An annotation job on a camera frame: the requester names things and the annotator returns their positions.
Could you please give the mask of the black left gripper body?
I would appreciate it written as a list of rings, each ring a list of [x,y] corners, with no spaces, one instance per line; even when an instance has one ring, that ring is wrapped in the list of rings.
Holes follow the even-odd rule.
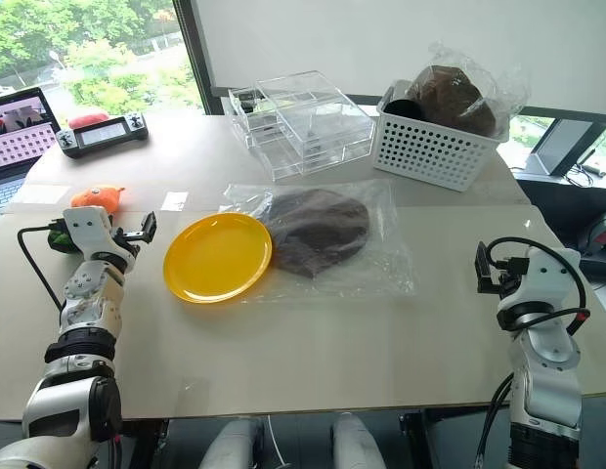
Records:
[[[145,240],[145,231],[125,232],[122,228],[117,227],[112,240],[117,246],[128,251],[132,256],[137,256],[140,252],[140,247],[136,242]]]

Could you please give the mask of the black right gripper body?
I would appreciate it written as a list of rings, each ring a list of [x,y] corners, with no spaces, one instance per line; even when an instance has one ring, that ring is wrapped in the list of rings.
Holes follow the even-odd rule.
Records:
[[[522,276],[528,272],[529,259],[527,257],[510,257],[494,262],[499,271],[498,296],[503,299],[514,293],[520,286]]]

